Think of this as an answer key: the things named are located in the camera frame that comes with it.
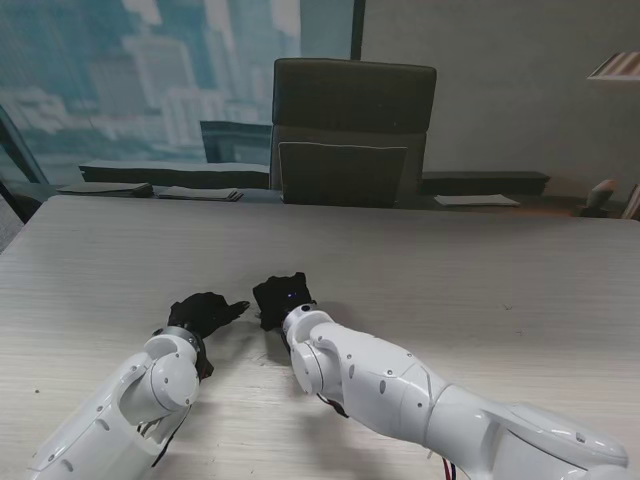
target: window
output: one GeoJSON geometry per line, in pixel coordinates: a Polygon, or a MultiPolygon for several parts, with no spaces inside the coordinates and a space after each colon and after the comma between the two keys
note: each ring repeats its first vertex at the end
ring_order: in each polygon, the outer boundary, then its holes
{"type": "MultiPolygon", "coordinates": [[[[51,185],[81,182],[78,166],[94,160],[268,165],[268,146],[244,127],[271,122],[274,60],[301,56],[305,42],[335,57],[331,26],[307,21],[314,38],[303,41],[302,18],[324,8],[323,22],[333,11],[351,25],[349,4],[2,0],[0,105],[51,185]],[[218,144],[242,143],[207,154],[201,122],[227,122],[218,144]]],[[[217,131],[205,136],[215,143],[217,131]]]]}

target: cable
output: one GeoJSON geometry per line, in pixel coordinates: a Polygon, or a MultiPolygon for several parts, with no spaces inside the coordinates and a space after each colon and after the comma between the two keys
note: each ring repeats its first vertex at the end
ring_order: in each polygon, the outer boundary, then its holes
{"type": "Polygon", "coordinates": [[[447,464],[447,461],[444,459],[444,457],[442,458],[442,464],[444,465],[444,477],[446,478],[446,480],[451,480],[451,474],[449,473],[449,465],[447,464]]]}

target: wood grain surface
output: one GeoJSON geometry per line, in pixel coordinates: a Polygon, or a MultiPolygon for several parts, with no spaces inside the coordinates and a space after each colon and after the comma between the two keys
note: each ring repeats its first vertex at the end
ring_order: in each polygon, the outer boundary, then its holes
{"type": "MultiPolygon", "coordinates": [[[[253,301],[296,271],[336,321],[608,432],[639,471],[639,244],[621,220],[56,197],[0,256],[0,478],[23,478],[174,301],[253,301]]],[[[207,339],[216,371],[149,479],[443,478],[424,449],[304,396],[256,313],[207,339]]]]}

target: table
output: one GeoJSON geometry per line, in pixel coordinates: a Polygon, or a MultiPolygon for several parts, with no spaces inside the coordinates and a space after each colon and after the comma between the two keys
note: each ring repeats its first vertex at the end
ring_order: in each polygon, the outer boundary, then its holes
{"type": "MultiPolygon", "coordinates": [[[[174,301],[253,300],[298,270],[344,325],[480,394],[606,431],[638,471],[639,234],[596,219],[53,198],[0,256],[0,478],[22,479],[174,301]]],[[[420,447],[302,396],[255,314],[207,339],[214,376],[150,479],[443,478],[420,447]]]]}

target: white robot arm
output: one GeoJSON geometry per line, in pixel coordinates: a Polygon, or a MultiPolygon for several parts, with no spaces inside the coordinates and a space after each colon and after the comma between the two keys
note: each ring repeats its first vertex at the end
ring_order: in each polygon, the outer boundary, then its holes
{"type": "MultiPolygon", "coordinates": [[[[265,288],[269,282],[254,289],[263,323],[265,294],[287,290],[277,281],[275,289],[265,288]]],[[[338,413],[438,453],[471,480],[637,478],[626,468],[624,448],[606,435],[530,405],[494,402],[453,385],[411,352],[335,323],[311,303],[306,285],[289,286],[294,293],[288,299],[309,302],[287,300],[279,308],[281,316],[287,305],[298,305],[282,323],[295,376],[306,393],[321,396],[338,413]]],[[[267,321],[277,316],[269,307],[267,321]]]]}
{"type": "Polygon", "coordinates": [[[33,455],[29,480],[138,480],[164,454],[211,375],[202,340],[247,302],[196,294],[126,360],[33,455]]]}

